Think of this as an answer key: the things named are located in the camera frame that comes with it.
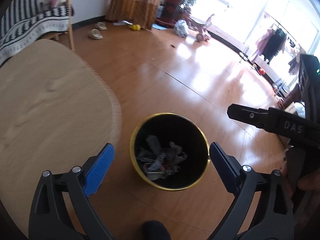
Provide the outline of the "person's right hand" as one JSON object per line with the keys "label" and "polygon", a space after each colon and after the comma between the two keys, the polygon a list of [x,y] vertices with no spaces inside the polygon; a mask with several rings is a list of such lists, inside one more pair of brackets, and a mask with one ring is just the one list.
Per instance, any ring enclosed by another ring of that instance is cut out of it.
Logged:
{"label": "person's right hand", "polygon": [[[284,161],[281,165],[280,172],[282,176],[285,178],[285,185],[289,194],[289,197],[292,197],[293,190],[291,189],[291,186],[289,182],[287,181],[287,161]],[[312,209],[316,209],[319,206],[319,185],[320,185],[320,174],[319,169],[315,170],[311,174],[308,174],[307,176],[303,177],[298,182],[298,188],[303,191],[312,191],[312,196],[309,200],[308,205]]]}

